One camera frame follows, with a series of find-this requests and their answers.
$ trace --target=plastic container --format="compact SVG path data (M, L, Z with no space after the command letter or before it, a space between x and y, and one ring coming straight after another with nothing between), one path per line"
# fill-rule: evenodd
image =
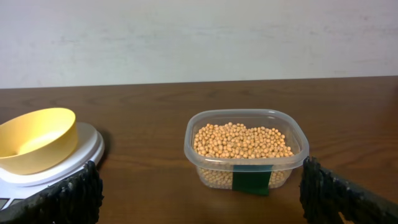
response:
M228 122L243 123L247 128L264 126L278 129L285 135L286 146L292 148L294 156L267 159L222 159L201 156L193 150L193 141L200 128L208 123L224 125ZM280 111L212 110L199 113L188 122L184 152L189 161L196 165L200 180L209 187L232 189L233 172L272 172L268 188L273 189L282 186L292 169L303 164L303 160L309 155L309 145L294 119Z

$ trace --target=brown wooden tabletop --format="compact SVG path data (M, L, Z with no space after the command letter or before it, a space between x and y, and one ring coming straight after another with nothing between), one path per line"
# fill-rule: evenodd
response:
M200 182L183 153L188 120L230 108L291 115L324 167L398 203L398 77L0 90L0 123L58 106L106 141L99 223L305 223L300 168L268 197Z

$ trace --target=kitchen scale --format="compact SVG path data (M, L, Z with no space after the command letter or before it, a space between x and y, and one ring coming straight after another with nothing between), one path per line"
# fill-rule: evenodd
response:
M88 161L95 164L104 153L104 140L92 125L76 124L78 144L72 154L59 164L42 172L17 175L0 168L0 210L30 197L46 187L78 172Z

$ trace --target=green label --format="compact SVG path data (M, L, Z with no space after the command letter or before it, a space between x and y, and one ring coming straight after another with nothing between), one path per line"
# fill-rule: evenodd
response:
M268 195L268 183L271 177L270 172L240 172L251 167L259 166L236 165L234 166L232 189L249 194Z

